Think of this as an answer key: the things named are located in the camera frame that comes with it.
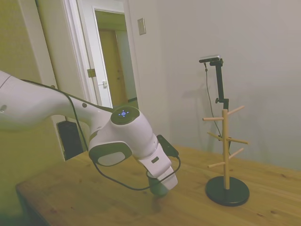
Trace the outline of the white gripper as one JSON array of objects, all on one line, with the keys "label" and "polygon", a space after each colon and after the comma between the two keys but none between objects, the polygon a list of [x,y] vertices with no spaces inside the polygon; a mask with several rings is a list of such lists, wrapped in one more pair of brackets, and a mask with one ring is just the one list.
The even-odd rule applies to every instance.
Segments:
[{"label": "white gripper", "polygon": [[162,147],[157,147],[146,157],[138,158],[138,162],[146,168],[146,175],[150,184],[160,182],[159,185],[166,189],[173,189],[178,184],[171,161]]}]

